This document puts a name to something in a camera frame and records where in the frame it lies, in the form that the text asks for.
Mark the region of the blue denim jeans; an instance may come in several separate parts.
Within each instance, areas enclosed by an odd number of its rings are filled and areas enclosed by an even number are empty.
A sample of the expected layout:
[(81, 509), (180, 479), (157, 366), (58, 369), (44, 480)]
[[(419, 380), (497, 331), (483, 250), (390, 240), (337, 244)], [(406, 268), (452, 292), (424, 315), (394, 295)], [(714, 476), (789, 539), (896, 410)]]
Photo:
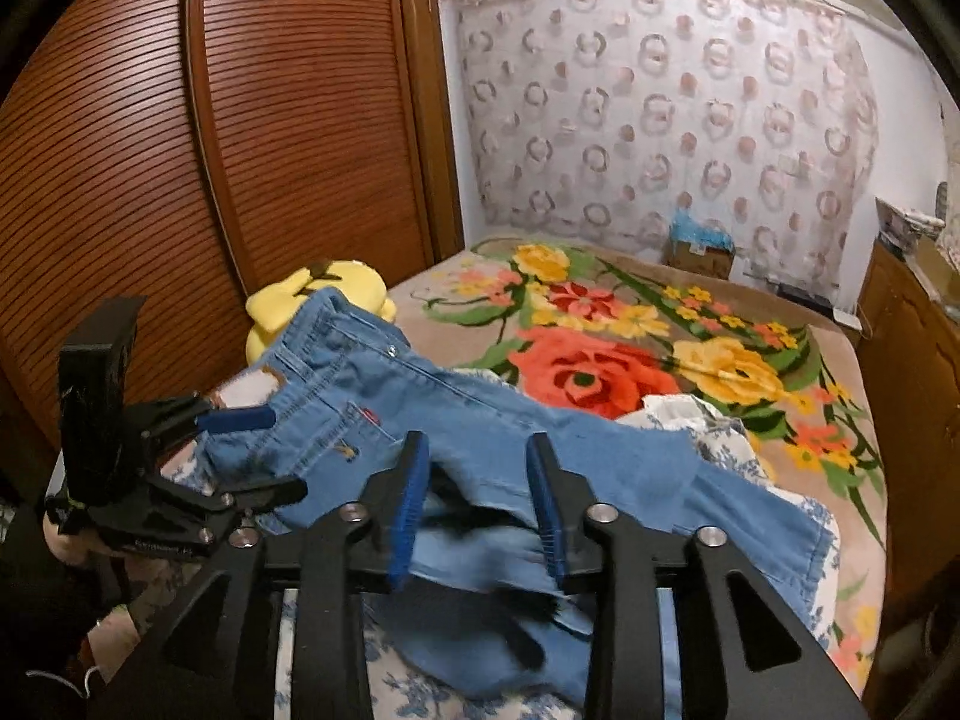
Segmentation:
[(309, 299), (229, 392), (265, 401), (277, 421), (203, 436), (197, 476), (218, 488), (304, 479), (306, 497), (267, 515), (267, 532), (313, 525), (389, 468), (408, 433), (427, 436), (431, 488), (409, 580), (373, 614), (405, 660), (467, 699), (544, 691), (580, 706), (586, 695), (594, 606), (563, 596), (545, 567), (526, 473), (527, 441), (539, 433), (563, 468), (646, 527), (722, 528), (800, 621), (823, 631), (832, 516), (704, 458), (685, 429), (550, 408), (434, 366), (335, 289)]

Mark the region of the blue floral white quilt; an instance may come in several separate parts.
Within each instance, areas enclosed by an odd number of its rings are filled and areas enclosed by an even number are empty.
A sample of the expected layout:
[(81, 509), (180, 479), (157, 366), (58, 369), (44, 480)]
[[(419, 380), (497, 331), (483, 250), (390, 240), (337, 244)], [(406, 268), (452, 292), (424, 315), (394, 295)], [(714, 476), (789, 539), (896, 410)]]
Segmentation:
[[(448, 369), (448, 371), (477, 374), (477, 376), (486, 377), (494, 380), (494, 382), (509, 385), (509, 383), (503, 382), (490, 372), (471, 371), (470, 369)], [(224, 403), (231, 406), (252, 406), (265, 403), (262, 400), (231, 394), (229, 392), (231, 382), (228, 382), (221, 390), (221, 398), (223, 398)], [(646, 408), (633, 411), (623, 418), (608, 419), (608, 421), (624, 422), (635, 427), (652, 427), (652, 429), (661, 429), (661, 431), (685, 429), (697, 441), (704, 458), (727, 463), (734, 472), (758, 481), (758, 483), (768, 484), (776, 494), (782, 497), (822, 505), (818, 500), (810, 497), (785, 493), (771, 481), (761, 479), (755, 473), (749, 472), (747, 468), (747, 444), (740, 437), (739, 431), (734, 429), (731, 420), (720, 415), (713, 406), (692, 397), (692, 395), (654, 395), (647, 402)], [(176, 483), (185, 484), (185, 486), (197, 489), (201, 493), (211, 493), (220, 488), (212, 486), (212, 484), (202, 483), (197, 476), (195, 450), (197, 450), (200, 439), (192, 440), (184, 450), (181, 450), (166, 465), (164, 472), (169, 479), (176, 481)], [(832, 516), (832, 520), (836, 528), (836, 573), (838, 574), (839, 530), (835, 517)], [(825, 600), (827, 590), (828, 585), (820, 590), (820, 600)], [(366, 610), (366, 647), (368, 647), (366, 656), (370, 662), (371, 670), (373, 670), (374, 703), (377, 711), (384, 717), (569, 718), (573, 717), (581, 707), (572, 706), (560, 697), (544, 691), (508, 692), (508, 694), (500, 695), (500, 697), (494, 699), (467, 699), (459, 692), (449, 688), (448, 684), (441, 683), (439, 679), (423, 673), (400, 655), (392, 642), (387, 639), (384, 629), (374, 619), (373, 605), (376, 600), (371, 601)]]

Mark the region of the floral bed blanket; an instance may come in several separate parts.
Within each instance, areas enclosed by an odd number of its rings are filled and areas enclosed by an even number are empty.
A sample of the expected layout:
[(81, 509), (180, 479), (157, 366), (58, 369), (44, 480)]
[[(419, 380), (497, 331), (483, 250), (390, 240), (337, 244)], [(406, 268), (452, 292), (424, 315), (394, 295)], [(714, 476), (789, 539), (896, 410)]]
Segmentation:
[(413, 348), (551, 406), (608, 419), (692, 395), (732, 422), (747, 468), (825, 505), (838, 574), (827, 649), (856, 691), (874, 663), (887, 484), (861, 369), (828, 320), (756, 289), (548, 239), (491, 238), (391, 289)]

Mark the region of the brown louvered wardrobe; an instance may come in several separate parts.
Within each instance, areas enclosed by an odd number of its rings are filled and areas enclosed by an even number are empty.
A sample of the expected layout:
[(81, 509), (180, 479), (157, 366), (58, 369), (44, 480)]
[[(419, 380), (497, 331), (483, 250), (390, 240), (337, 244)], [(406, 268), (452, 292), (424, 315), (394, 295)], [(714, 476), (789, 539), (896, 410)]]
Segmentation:
[(241, 364), (245, 300), (324, 257), (462, 247), (420, 133), (418, 0), (2, 0), (2, 496), (43, 492), (57, 353), (143, 299), (130, 395)]

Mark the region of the cardboard box with blue cloth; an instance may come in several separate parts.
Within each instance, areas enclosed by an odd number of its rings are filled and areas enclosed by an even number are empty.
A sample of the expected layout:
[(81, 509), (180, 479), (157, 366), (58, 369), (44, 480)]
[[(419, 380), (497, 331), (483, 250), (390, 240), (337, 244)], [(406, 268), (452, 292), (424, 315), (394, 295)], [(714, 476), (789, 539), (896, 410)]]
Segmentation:
[(665, 244), (664, 262), (672, 268), (727, 280), (736, 261), (736, 243), (715, 224), (701, 224), (686, 210), (675, 213)]

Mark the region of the wooden sideboard cabinet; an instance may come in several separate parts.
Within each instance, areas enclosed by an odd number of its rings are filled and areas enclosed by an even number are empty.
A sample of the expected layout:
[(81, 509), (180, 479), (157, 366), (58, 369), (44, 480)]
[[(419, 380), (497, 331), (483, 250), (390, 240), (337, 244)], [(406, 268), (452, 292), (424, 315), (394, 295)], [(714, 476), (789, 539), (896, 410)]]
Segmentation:
[(958, 567), (958, 325), (907, 262), (874, 245), (856, 355), (887, 484), (887, 578), (875, 718), (903, 710), (929, 668), (923, 624)]

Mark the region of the patterned lace curtain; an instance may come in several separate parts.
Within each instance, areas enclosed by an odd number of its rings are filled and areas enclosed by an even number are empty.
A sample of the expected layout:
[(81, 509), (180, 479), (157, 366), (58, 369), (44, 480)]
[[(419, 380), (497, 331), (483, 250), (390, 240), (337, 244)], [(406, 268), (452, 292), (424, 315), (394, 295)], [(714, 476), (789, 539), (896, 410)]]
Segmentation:
[(659, 254), (675, 226), (832, 298), (878, 142), (861, 46), (812, 0), (449, 0), (478, 206)]

